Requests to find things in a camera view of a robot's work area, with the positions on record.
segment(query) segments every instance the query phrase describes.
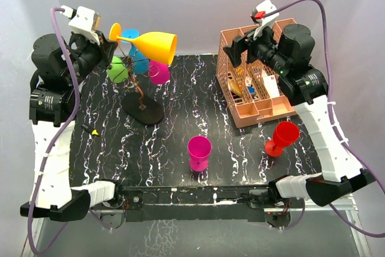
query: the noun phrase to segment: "red connector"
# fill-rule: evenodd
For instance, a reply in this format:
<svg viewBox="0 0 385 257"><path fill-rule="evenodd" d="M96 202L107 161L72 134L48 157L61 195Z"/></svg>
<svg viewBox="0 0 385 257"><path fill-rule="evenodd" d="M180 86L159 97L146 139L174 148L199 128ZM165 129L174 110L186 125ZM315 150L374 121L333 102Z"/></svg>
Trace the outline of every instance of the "red connector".
<svg viewBox="0 0 385 257"><path fill-rule="evenodd" d="M262 19L265 14L266 14L266 11L257 12L257 14L255 14L254 18L255 19Z"/></svg>

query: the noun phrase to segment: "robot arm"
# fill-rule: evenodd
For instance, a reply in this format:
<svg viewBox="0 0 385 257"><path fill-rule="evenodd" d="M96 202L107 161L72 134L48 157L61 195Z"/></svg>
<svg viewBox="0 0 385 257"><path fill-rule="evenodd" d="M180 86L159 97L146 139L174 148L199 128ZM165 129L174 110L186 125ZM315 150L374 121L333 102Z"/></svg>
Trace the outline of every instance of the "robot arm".
<svg viewBox="0 0 385 257"><path fill-rule="evenodd" d="M374 182L374 178L341 145L333 131L327 109L328 85L323 74L310 64L315 45L310 29L300 24L288 25L276 43L272 22L263 21L265 11L258 11L262 4L251 14L260 26L237 36L232 45L223 50L234 67L241 64L241 53L247 50L247 63L260 60L279 74L281 91L304 122L319 156L322 173L282 176L271 181L270 198L275 202L290 197L310 198L317 205L325 206ZM338 122L333 126L343 136Z"/></svg>
<svg viewBox="0 0 385 257"><path fill-rule="evenodd" d="M63 15L71 19L72 35L67 49L80 84L96 66L109 67L117 42L109 41L97 30L100 16L95 11L85 7L62 8L65 9ZM62 54L56 35L48 34L35 41L31 56L37 68L31 80L29 100L29 118L35 136L34 189L38 176L43 174L33 215L73 221L84 218L90 207L113 199L117 186L112 181L97 181L70 188L69 153L75 121L59 136L48 155L44 172L40 172L49 142L69 118L75 104L73 85ZM39 84L37 76L42 79ZM28 210L29 202L20 207L21 215L26 217Z"/></svg>

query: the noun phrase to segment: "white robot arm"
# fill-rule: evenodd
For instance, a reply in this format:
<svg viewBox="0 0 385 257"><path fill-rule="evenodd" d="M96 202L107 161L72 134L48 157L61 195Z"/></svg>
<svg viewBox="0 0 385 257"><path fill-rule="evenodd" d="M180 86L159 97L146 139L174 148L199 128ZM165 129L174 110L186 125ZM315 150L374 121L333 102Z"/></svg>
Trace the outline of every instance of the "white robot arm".
<svg viewBox="0 0 385 257"><path fill-rule="evenodd" d="M322 177L325 181L341 183L345 178L352 179L360 176L363 170L362 165L341 145L330 126L326 95L315 98L311 105L305 102L294 106L294 109L309 132L321 163L322 173L287 176L277 181L276 187L281 197L309 199L310 196L306 189L308 179ZM343 136L339 123L336 122L334 125Z"/></svg>
<svg viewBox="0 0 385 257"><path fill-rule="evenodd" d="M91 9L78 7L77 10L62 6L63 15L70 19L72 31L67 49L74 59L74 70L78 84L83 82L96 66L109 68L116 42L106 39L97 30L100 16ZM74 107L72 81L68 67L62 59L63 52L55 34L40 37L34 43L31 59L37 71L31 80L29 118L35 136L35 177L42 181L37 191L34 217L49 217L56 221L72 221L85 217L88 209L117 196L113 181L97 181L92 184L70 188L69 155L75 121L69 123L57 138L49 154L47 147L63 123L69 118ZM47 157L45 169L41 164ZM29 202L20 207L22 216L27 216Z"/></svg>

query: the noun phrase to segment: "pink cup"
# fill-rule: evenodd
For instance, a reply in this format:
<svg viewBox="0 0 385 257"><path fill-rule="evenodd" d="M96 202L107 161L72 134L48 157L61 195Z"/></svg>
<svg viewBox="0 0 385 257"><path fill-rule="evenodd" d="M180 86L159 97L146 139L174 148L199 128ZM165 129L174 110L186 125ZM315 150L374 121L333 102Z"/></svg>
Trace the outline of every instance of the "pink cup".
<svg viewBox="0 0 385 257"><path fill-rule="evenodd" d="M204 171L209 165L210 141L201 135L197 135L190 139L187 149L190 155L190 167L196 172Z"/></svg>
<svg viewBox="0 0 385 257"><path fill-rule="evenodd" d="M170 79L168 65L150 61L149 77L153 84L165 84Z"/></svg>

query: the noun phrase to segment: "marble pattern surface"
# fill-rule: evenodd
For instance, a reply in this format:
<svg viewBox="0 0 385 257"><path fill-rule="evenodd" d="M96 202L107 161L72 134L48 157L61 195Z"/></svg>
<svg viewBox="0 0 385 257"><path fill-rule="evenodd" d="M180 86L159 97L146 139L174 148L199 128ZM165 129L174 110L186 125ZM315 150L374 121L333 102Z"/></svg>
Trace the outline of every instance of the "marble pattern surface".
<svg viewBox="0 0 385 257"><path fill-rule="evenodd" d="M216 55L182 55L170 67L170 80L154 85L144 75L144 92L164 106L164 120L145 126L128 116L121 101L132 84L113 84L103 71L93 72L82 88L70 154L72 186L112 178L126 186L266 184L281 175L320 172L310 137L298 116L288 117L300 138L282 156L264 150L281 120L237 129L215 76ZM86 123L100 137L82 130ZM194 173L187 143L195 135L210 139L209 167Z"/></svg>

